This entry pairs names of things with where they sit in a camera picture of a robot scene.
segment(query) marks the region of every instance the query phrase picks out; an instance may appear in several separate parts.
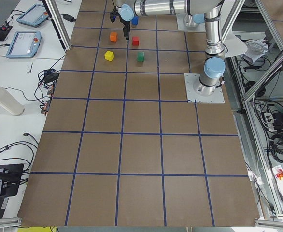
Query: light blue cap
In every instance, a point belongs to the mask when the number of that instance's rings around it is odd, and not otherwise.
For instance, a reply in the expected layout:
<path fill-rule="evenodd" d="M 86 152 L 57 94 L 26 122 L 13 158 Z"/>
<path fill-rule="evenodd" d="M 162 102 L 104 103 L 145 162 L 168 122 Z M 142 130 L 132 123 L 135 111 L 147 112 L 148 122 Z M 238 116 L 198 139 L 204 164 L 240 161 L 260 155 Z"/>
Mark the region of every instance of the light blue cap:
<path fill-rule="evenodd" d="M 221 58 L 212 57 L 206 60 L 204 65 L 204 71 L 209 78 L 216 79 L 223 75 L 225 67 L 225 63 Z"/>
<path fill-rule="evenodd" d="M 198 24 L 204 23 L 205 22 L 204 14 L 195 14 L 193 16 L 193 21 Z"/>
<path fill-rule="evenodd" d="M 127 22 L 131 21 L 134 18 L 133 9 L 126 4 L 123 4 L 120 8 L 120 16 Z"/>

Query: white bottle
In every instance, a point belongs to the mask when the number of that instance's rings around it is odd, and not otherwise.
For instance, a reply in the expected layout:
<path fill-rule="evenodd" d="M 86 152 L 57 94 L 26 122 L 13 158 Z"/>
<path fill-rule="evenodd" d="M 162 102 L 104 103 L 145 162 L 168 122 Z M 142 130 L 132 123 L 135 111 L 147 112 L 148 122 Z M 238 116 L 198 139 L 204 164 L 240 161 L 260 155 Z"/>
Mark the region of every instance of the white bottle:
<path fill-rule="evenodd" d="M 12 115 L 21 115 L 25 108 L 6 89 L 0 86 L 0 106 Z"/>

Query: light blue framed device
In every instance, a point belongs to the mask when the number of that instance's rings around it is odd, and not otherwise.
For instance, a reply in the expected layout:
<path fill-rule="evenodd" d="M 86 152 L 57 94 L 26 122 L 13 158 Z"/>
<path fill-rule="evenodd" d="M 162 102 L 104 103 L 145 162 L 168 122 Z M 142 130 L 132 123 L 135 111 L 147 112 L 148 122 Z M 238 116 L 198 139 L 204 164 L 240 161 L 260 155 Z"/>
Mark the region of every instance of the light blue framed device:
<path fill-rule="evenodd" d="M 17 31 L 6 53 L 7 58 L 32 58 L 42 40 L 39 31 Z"/>
<path fill-rule="evenodd" d="M 17 22 L 32 27 L 38 27 L 42 22 L 47 20 L 48 13 L 43 5 L 34 4 L 30 9 L 18 17 Z"/>

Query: device screen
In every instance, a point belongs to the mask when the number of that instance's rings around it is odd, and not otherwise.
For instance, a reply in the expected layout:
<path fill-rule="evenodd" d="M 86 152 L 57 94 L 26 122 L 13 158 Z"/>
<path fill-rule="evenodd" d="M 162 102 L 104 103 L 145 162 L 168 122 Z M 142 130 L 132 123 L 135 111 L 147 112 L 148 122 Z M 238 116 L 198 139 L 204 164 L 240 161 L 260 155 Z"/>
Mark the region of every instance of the device screen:
<path fill-rule="evenodd" d="M 44 14 L 45 11 L 46 11 L 45 7 L 35 6 L 33 7 L 32 10 L 26 13 L 21 19 L 29 23 L 34 23 L 38 18 L 40 18 Z"/>
<path fill-rule="evenodd" d="M 13 44 L 13 48 L 10 55 L 27 55 L 31 52 L 31 45 L 33 43 L 35 33 L 23 33 L 17 34 Z"/>

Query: orange cube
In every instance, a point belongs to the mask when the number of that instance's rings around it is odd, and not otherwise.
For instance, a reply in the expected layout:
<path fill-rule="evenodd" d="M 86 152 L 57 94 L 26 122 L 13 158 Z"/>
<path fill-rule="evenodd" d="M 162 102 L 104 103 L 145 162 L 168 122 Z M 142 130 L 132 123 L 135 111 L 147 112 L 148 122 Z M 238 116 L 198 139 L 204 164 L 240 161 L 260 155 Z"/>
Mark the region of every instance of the orange cube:
<path fill-rule="evenodd" d="M 117 42 L 117 40 L 118 40 L 118 33 L 117 32 L 111 32 L 109 38 L 110 38 L 110 40 L 112 42 Z"/>

